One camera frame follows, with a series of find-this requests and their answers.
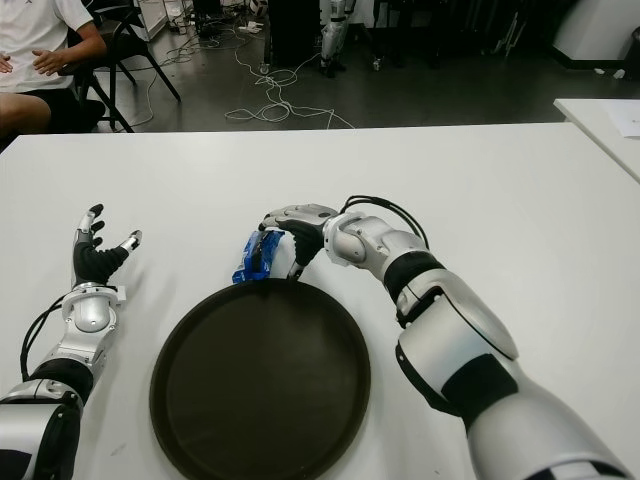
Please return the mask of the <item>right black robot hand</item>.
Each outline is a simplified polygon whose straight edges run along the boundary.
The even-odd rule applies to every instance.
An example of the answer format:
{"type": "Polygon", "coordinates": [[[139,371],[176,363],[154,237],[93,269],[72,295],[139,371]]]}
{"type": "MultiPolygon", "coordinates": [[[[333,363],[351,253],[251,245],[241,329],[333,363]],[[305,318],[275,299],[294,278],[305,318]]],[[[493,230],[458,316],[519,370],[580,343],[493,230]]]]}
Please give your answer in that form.
{"type": "Polygon", "coordinates": [[[298,280],[323,248],[324,226],[337,215],[336,210],[318,204],[289,205],[265,215],[258,225],[259,231],[279,229],[293,236],[295,259],[287,275],[288,279],[298,280]]]}

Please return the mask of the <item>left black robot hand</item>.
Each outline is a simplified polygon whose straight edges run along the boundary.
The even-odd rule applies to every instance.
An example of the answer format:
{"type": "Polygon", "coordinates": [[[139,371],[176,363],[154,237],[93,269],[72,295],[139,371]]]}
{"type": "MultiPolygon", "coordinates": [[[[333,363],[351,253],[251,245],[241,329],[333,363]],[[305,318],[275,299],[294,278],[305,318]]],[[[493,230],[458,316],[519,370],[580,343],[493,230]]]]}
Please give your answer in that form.
{"type": "Polygon", "coordinates": [[[103,210],[103,204],[89,208],[75,230],[72,248],[73,288],[86,283],[107,285],[110,277],[141,244],[142,232],[135,230],[116,247],[100,250],[102,239],[96,234],[105,226],[105,222],[97,221],[97,218],[103,210]]]}

